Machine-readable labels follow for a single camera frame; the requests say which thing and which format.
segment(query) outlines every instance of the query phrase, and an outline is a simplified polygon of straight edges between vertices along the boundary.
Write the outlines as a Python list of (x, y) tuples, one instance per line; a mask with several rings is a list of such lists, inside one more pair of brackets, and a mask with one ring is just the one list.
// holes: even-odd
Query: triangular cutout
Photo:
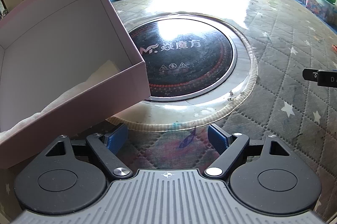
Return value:
[(53, 148), (46, 154), (47, 157), (65, 155), (64, 143), (62, 141), (55, 144)]
[(284, 157), (288, 157), (289, 154), (287, 153), (286, 150), (282, 148), (282, 146), (276, 142), (272, 141), (271, 146), (270, 146), (270, 152), (271, 155), (282, 155)]

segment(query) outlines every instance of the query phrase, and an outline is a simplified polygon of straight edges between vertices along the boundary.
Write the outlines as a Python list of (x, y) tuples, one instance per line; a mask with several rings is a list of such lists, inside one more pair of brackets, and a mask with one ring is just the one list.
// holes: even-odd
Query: transparent container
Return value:
[(334, 23), (337, 12), (334, 4), (331, 4), (326, 0), (307, 0), (305, 6), (324, 22), (328, 24)]

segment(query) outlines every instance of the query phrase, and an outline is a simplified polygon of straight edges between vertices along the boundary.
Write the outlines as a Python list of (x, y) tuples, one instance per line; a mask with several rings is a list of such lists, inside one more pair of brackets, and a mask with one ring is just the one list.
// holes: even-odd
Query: silver rim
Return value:
[(227, 70), (227, 72), (215, 83), (213, 83), (212, 85), (194, 92), (194, 93), (190, 93), (190, 94), (186, 94), (186, 95), (181, 95), (181, 96), (168, 96), (168, 97), (158, 97), (158, 96), (150, 96), (148, 99), (149, 101), (157, 101), (157, 102), (169, 102), (169, 101), (180, 101), (180, 100), (186, 100), (189, 98), (194, 98), (196, 96), (200, 96), (203, 95), (205, 93), (208, 93), (209, 91), (212, 91), (213, 89), (215, 89), (216, 87), (218, 87), (219, 85), (221, 85), (222, 83), (224, 83), (226, 81), (226, 79), (230, 76), (230, 74), (233, 72), (235, 65), (236, 65), (236, 60), (237, 60), (237, 52), (236, 52), (236, 47), (234, 45), (233, 40), (237, 39), (239, 41), (240, 38), (229, 28), (227, 28), (225, 25), (223, 25), (221, 22), (214, 20), (213, 18), (210, 17), (203, 17), (203, 16), (196, 16), (196, 15), (171, 15), (171, 16), (166, 16), (166, 17), (161, 17), (161, 18), (157, 18), (157, 19), (152, 19), (149, 21), (146, 21), (144, 23), (142, 23), (141, 25), (138, 25), (137, 27), (131, 29), (129, 31), (129, 33), (131, 33), (132, 31), (146, 25), (152, 22), (156, 22), (156, 21), (160, 21), (160, 20), (167, 20), (167, 19), (189, 19), (189, 20), (195, 20), (195, 21), (199, 21), (199, 22), (203, 22), (205, 24), (208, 24), (214, 28), (216, 28), (218, 31), (220, 31), (230, 42), (230, 45), (232, 47), (232, 51), (233, 51), (233, 58), (232, 58), (232, 62), (230, 64), (229, 69)]

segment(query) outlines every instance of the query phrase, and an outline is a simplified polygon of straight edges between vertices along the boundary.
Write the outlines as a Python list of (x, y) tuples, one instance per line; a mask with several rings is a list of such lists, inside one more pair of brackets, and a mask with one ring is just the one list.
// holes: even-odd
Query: black glass cooktop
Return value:
[(151, 96), (199, 92), (228, 71), (233, 49), (213, 26), (191, 19), (148, 23), (130, 33), (146, 62)]

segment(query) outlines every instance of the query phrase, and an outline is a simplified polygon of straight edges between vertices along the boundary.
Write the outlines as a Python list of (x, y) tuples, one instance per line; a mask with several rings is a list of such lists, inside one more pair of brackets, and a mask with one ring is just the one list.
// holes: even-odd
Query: quilted tablecloth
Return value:
[[(325, 220), (335, 216), (337, 90), (305, 81), (302, 70), (337, 68), (337, 55), (331, 50), (332, 44), (337, 45), (337, 35), (294, 0), (123, 0), (113, 6), (127, 30), (137, 18), (207, 14), (243, 33), (257, 58), (257, 81), (248, 98), (216, 124), (252, 139), (268, 134), (281, 137), (321, 179), (315, 211)], [(104, 121), (79, 138), (112, 127)], [(169, 132), (129, 131), (117, 156), (134, 172), (138, 168), (199, 168), (202, 172), (218, 153), (208, 142), (204, 126)], [(8, 218), (20, 211), (12, 190), (17, 172), (13, 167), (7, 177), (0, 178), (0, 212)]]

